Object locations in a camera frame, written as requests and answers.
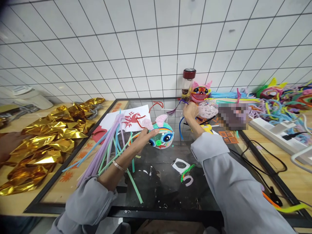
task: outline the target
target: bottle cap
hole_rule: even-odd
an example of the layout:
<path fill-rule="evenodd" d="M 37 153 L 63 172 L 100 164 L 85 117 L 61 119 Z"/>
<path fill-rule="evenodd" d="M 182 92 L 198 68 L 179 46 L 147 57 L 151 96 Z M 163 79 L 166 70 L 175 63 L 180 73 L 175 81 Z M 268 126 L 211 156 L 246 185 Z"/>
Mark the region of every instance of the bottle cap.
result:
<path fill-rule="evenodd" d="M 196 75 L 196 70 L 194 68 L 186 68 L 183 71 L 184 79 L 194 79 Z"/>

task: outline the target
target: gray sleeve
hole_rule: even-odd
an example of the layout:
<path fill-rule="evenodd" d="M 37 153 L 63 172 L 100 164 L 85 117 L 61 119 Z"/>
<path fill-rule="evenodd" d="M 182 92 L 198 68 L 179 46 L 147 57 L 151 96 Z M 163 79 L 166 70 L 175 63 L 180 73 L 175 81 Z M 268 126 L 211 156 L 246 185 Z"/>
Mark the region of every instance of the gray sleeve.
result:
<path fill-rule="evenodd" d="M 67 200 L 65 212 L 56 218 L 48 234 L 95 233 L 116 197 L 117 191 L 108 191 L 97 177 L 87 178 Z"/>
<path fill-rule="evenodd" d="M 226 233 L 295 233 L 262 195 L 260 183 L 228 154 L 221 136 L 203 133 L 191 150 L 220 207 Z"/>

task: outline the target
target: hand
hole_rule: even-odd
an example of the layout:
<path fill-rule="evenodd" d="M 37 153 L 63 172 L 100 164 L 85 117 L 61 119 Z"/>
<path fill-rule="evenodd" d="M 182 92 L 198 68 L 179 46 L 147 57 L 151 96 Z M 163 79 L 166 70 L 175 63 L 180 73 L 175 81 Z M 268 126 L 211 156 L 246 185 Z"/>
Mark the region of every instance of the hand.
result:
<path fill-rule="evenodd" d="M 131 149 L 134 153 L 139 153 L 142 151 L 144 146 L 149 142 L 149 140 L 156 136 L 159 133 L 159 129 L 154 129 L 149 132 L 147 128 L 144 128 L 140 135 L 136 138 L 136 140 L 128 147 Z"/>
<path fill-rule="evenodd" d="M 198 106 L 194 102 L 190 102 L 188 105 L 185 104 L 183 108 L 183 116 L 186 120 L 195 119 L 198 114 Z"/>
<path fill-rule="evenodd" d="M 30 138 L 30 135 L 21 135 L 20 132 L 11 132 L 0 138 L 0 162 L 9 159 L 10 153 L 16 149 L 23 139 Z"/>

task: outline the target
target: person's left hand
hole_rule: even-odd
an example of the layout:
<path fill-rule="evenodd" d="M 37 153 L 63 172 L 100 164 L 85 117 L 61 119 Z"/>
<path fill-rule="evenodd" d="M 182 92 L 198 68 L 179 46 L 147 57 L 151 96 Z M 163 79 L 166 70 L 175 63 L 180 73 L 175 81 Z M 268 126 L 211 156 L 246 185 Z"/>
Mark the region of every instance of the person's left hand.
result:
<path fill-rule="evenodd" d="M 9 159 L 10 153 L 16 149 L 23 139 L 30 138 L 31 135 L 21 135 L 20 132 L 11 132 L 0 138 L 0 162 Z"/>
<path fill-rule="evenodd" d="M 139 153 L 142 151 L 144 146 L 149 142 L 149 140 L 159 133 L 159 129 L 154 129 L 149 132 L 147 128 L 144 128 L 136 140 L 129 146 L 129 149 L 133 150 L 134 153 Z"/>

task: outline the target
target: bangle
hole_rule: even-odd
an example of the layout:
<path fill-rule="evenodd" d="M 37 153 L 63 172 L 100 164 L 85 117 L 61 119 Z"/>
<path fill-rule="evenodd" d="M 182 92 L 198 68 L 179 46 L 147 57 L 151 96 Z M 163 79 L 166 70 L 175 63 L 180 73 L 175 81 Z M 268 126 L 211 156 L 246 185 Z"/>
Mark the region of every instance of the bangle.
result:
<path fill-rule="evenodd" d="M 127 171 L 127 170 L 123 169 L 121 166 L 119 166 L 119 165 L 115 162 L 115 160 L 113 160 L 113 164 L 114 164 L 119 170 L 121 170 L 121 171 L 123 171 L 123 172 L 126 172 L 126 171 Z"/>

